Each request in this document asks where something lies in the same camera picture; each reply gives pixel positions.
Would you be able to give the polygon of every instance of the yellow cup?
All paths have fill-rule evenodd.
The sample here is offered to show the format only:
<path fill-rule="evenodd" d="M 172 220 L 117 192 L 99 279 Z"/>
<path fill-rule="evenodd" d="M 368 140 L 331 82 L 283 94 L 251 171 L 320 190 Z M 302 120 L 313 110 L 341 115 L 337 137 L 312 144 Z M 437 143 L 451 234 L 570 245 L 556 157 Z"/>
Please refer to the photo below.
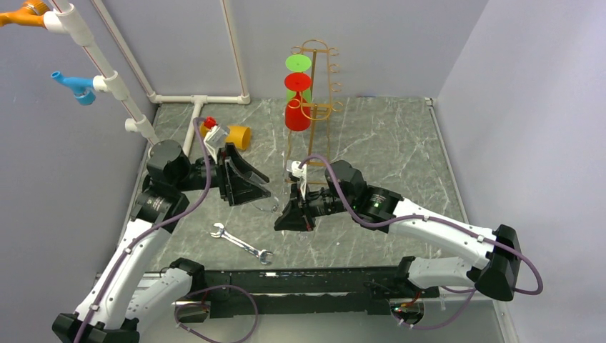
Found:
<path fill-rule="evenodd" d="M 248 149 L 252 135 L 250 128 L 240 125 L 228 125 L 227 127 L 229 127 L 229 136 L 225 139 L 225 143 L 233 143 L 240 150 Z M 207 135 L 208 131 L 205 125 L 200 125 L 200 132 L 203 137 Z"/>

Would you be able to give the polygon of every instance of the red disc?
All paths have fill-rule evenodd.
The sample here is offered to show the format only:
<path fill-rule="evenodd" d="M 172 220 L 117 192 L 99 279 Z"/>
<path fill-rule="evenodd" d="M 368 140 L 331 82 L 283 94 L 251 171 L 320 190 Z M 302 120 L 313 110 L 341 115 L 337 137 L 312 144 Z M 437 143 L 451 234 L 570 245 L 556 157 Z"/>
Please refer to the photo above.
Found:
<path fill-rule="evenodd" d="M 284 85 L 291 91 L 304 91 L 312 86 L 312 78 L 305 73 L 292 73 L 286 76 Z"/>

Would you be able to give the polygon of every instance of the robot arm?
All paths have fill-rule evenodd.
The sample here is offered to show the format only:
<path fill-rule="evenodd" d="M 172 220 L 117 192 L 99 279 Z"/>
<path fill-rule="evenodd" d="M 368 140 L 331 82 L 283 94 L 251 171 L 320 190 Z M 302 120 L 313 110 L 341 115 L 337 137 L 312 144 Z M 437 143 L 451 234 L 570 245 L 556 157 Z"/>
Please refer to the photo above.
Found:
<path fill-rule="evenodd" d="M 219 149 L 205 144 L 212 151 L 212 175 L 207 175 L 203 159 L 192 164 L 175 141 L 162 141 L 151 148 L 143 191 L 135 200 L 114 256 L 75 312 L 60 314 L 53 323 L 53 331 L 62 342 L 74 342 L 83 323 L 86 327 L 80 342 L 138 342 L 139 333 L 172 302 L 206 286 L 202 265 L 178 259 L 159 281 L 133 299 L 149 261 L 168 241 L 178 221 L 149 233 L 131 247 L 155 224 L 182 214 L 189 205 L 183 192 L 203 189 L 207 177 L 211 177 L 211 188 L 219 188 L 221 198 L 230 206 L 269 197 L 263 185 L 269 178 L 248 164 L 233 144 Z M 99 293 L 103 294 L 100 302 L 91 305 Z"/>
<path fill-rule="evenodd" d="M 296 170 L 297 165 L 298 162 L 293 164 L 293 174 L 304 175 L 300 170 Z M 405 257 L 398 270 L 401 278 L 408 284 L 418 290 L 436 286 L 474 287 L 496 300 L 513 299 L 520 260 L 484 240 L 500 242 L 520 252 L 514 229 L 501 225 L 492 230 L 455 221 L 424 209 L 398 193 L 368 185 L 360 170 L 353 168 L 346 161 L 336 161 L 331 167 L 349 206 L 365 222 L 371 223 L 362 225 L 363 227 L 380 230 L 386 234 L 415 237 L 456 256 L 442 259 Z M 307 189 L 303 178 L 291 177 L 296 183 L 291 185 L 289 203 L 281 217 L 276 220 L 275 230 L 312 231 L 315 227 L 315 217 L 346 211 L 342 200 L 337 196 L 334 180 L 328 171 L 324 175 L 328 188 L 315 192 Z M 304 185 L 304 190 L 299 189 L 299 184 Z M 390 225 L 372 225 L 402 216 L 412 218 Z M 452 226 L 443 224 L 444 222 L 469 228 L 479 236 L 477 239 L 472 238 Z"/>

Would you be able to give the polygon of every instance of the green disc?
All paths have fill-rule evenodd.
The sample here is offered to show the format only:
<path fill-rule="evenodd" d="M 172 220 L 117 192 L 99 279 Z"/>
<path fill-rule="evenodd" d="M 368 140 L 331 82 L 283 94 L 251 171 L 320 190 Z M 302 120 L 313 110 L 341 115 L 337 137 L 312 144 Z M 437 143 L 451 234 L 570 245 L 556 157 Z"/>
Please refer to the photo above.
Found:
<path fill-rule="evenodd" d="M 291 91 L 290 89 L 286 90 L 286 100 L 290 101 L 290 99 L 294 98 L 297 95 L 295 91 Z M 303 91 L 303 99 L 307 102 L 312 102 L 312 91 L 308 88 Z"/>
<path fill-rule="evenodd" d="M 295 73 L 302 73 L 312 66 L 312 60 L 303 54 L 290 55 L 286 59 L 286 67 Z"/>

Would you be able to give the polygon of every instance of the pvc pipe elbow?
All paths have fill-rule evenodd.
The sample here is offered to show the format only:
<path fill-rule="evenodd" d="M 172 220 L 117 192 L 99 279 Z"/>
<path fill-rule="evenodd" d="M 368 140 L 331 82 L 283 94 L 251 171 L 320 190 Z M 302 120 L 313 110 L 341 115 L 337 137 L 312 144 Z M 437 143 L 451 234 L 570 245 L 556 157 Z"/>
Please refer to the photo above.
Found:
<path fill-rule="evenodd" d="M 248 105 L 250 104 L 250 94 L 238 96 L 238 104 Z"/>
<path fill-rule="evenodd" d="M 93 79 L 83 79 L 81 77 L 65 77 L 60 71 L 55 71 L 51 74 L 51 78 L 65 87 L 71 89 L 74 93 L 74 98 L 82 105 L 90 105 L 95 101 Z"/>
<path fill-rule="evenodd" d="M 124 128 L 128 131 L 128 132 L 138 132 L 139 130 L 136 128 L 136 121 L 132 118 L 128 118 L 125 122 L 124 122 Z"/>
<path fill-rule="evenodd" d="M 56 16 L 55 11 L 48 11 L 43 16 L 44 27 L 46 27 L 49 32 L 53 32 L 55 34 L 66 34 L 67 30 L 61 24 L 59 17 Z"/>

